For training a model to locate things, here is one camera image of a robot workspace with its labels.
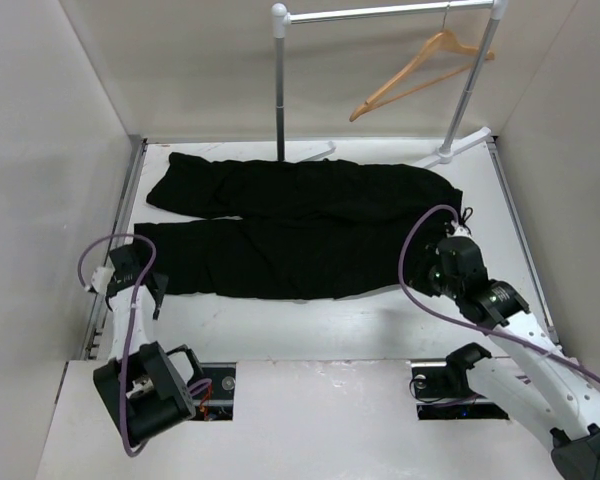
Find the black trousers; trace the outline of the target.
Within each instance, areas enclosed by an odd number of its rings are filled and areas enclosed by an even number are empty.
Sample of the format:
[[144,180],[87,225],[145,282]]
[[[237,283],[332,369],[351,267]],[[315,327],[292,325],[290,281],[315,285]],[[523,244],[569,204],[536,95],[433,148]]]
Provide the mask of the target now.
[[181,216],[134,227],[137,257],[169,294],[314,300],[421,286],[463,194],[404,164],[174,153],[146,200]]

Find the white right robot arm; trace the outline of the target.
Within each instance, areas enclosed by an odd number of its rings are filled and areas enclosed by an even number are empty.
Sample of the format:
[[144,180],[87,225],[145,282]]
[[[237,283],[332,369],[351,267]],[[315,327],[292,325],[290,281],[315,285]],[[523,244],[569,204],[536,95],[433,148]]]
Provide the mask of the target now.
[[453,300],[462,326],[484,334],[522,373],[470,343],[446,357],[446,388],[496,404],[541,443],[562,478],[600,479],[600,392],[593,376],[556,348],[514,287],[489,277],[471,238],[441,240],[434,258],[427,277],[433,293]]

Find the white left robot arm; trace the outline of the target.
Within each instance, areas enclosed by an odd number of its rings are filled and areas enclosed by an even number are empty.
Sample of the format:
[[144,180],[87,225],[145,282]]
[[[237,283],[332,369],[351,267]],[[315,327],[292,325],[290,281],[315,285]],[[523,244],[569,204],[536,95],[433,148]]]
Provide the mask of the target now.
[[95,388],[126,453],[138,455],[157,435],[192,420],[194,397],[211,385],[193,350],[169,352],[154,339],[168,277],[142,264],[132,245],[109,254],[113,272],[105,300],[113,314],[107,363],[93,373]]

